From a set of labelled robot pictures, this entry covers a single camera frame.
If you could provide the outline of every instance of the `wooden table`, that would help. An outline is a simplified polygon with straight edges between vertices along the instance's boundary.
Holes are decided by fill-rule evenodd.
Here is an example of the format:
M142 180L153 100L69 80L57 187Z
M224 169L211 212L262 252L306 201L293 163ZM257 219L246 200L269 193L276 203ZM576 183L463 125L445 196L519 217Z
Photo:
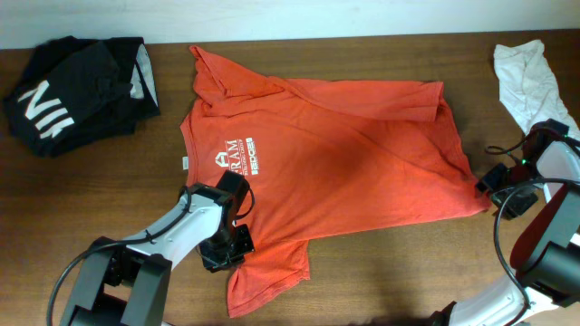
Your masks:
M441 34L331 40L204 43L203 48L249 69L280 77L326 80L444 81L463 148L481 177L503 158L483 154L508 146L521 131L498 101L495 44L546 44L560 95L580 118L580 31ZM107 139L59 158L37 158L7 134L0 118L0 323L40 325L58 275L95 238L123 238L175 204L185 182L179 124L195 94L194 59L187 44L148 46L161 116L135 135ZM29 50L0 52L1 94L16 83ZM505 223L509 253L535 216ZM374 317L428 316L502 276L492 244L491 212L426 225L316 240L310 244L312 280L236 320L227 317L227 273L206 272L191 254L171 276L165 320L178 325L345 325ZM73 280L55 307L60 318ZM123 289L115 293L127 296ZM535 325L573 325L580 306L544 312Z

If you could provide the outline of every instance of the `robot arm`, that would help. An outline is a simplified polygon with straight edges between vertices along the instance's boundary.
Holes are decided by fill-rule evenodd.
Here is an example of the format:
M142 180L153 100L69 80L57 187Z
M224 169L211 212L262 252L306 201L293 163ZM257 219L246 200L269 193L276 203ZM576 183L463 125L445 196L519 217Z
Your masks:
M506 275L480 294L452 302L431 315L430 325L484 326L516 324L539 312L567 307L580 301L580 157L575 141L566 139L567 126L554 120L538 123L522 142L523 159L512 168L499 164L484 176L477 188L504 206L507 219L526 212L536 201L536 187L522 189L515 200L498 189L548 178L570 180L545 183L547 205L518 238L510 259L519 284L529 299Z
M96 240L92 248L119 246L85 259L60 324L161 325L171 271L191 250L200 246L210 272L241 264L254 251L247 226L234 226L248 191L252 194L243 176L227 171L215 187L191 187L165 216L136 235L121 242ZM105 284L121 283L132 288L126 302L104 292Z

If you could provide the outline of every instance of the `t-shirt sleeve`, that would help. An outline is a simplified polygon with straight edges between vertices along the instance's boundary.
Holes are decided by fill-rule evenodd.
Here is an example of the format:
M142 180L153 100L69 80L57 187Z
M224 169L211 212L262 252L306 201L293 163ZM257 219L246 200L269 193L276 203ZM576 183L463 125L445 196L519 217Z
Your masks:
M255 244L256 251L232 274L227 286L227 311L248 314L278 294L310 279L308 241Z
M434 121L442 82L270 79L313 105L374 120Z
M210 105L235 97L255 98L283 89L259 73L252 72L198 46L189 47L196 58L194 91Z

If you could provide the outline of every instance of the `orange t-shirt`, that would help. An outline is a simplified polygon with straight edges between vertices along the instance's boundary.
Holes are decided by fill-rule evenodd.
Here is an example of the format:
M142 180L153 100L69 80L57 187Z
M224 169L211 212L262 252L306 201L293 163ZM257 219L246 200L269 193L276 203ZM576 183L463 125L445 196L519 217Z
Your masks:
M198 99L181 125L188 184L216 184L229 168L256 195L241 220L256 251L229 280L230 317L309 279L310 239L488 207L441 82L283 80L190 50Z

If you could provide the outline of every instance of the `white towel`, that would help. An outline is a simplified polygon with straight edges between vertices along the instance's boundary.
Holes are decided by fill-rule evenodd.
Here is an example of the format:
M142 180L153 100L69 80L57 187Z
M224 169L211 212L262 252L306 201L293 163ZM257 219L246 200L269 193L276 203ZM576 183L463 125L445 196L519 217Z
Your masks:
M536 122L552 118L570 127L569 137L580 140L580 130L560 99L540 40L513 48L497 45L493 57L499 100L525 133Z

